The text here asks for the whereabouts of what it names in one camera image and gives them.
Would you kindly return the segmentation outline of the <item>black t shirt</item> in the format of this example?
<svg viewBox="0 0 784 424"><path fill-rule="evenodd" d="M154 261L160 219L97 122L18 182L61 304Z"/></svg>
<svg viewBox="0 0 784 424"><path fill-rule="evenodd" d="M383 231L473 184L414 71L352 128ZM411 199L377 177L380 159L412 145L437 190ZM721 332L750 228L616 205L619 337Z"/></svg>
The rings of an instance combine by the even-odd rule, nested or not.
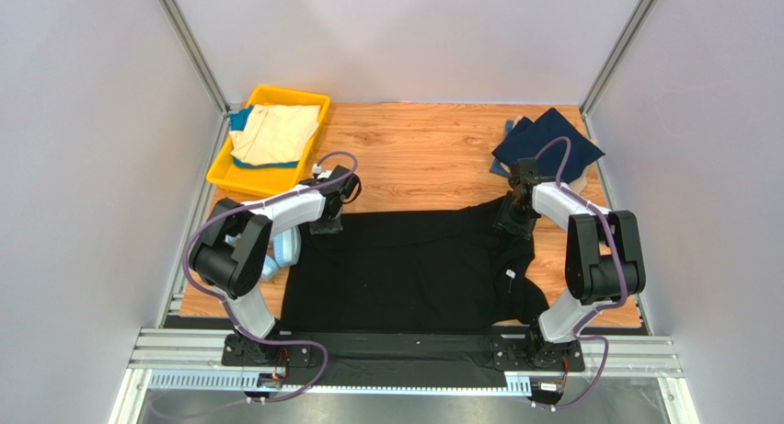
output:
<svg viewBox="0 0 784 424"><path fill-rule="evenodd" d="M290 330L475 332L548 308L532 240L498 230L502 201L459 210L350 213L335 235L300 229L281 322Z"/></svg>

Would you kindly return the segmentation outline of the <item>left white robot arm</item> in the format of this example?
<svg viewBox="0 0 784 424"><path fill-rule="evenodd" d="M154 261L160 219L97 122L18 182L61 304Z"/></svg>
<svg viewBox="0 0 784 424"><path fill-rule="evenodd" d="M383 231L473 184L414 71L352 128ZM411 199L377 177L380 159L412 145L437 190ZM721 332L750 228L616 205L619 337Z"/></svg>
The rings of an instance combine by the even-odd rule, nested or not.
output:
<svg viewBox="0 0 784 424"><path fill-rule="evenodd" d="M337 166L261 201L219 201L185 246L185 276L224 306L241 336L265 343L276 323L259 289L268 245L298 237L301 225L312 235L339 233L342 207L360 187L352 170Z"/></svg>

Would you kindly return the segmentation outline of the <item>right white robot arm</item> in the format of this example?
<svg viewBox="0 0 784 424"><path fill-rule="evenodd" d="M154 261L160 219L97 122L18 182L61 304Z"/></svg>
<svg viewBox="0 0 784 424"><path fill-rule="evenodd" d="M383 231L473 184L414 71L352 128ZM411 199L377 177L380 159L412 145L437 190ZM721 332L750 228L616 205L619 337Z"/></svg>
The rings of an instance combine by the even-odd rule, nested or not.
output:
<svg viewBox="0 0 784 424"><path fill-rule="evenodd" d="M599 313L623 306L644 290L646 270L633 212L588 201L558 176L542 174L534 158L511 166L509 184L497 228L530 238L536 221L546 216L567 234L566 288L533 324L534 342L572 342Z"/></svg>

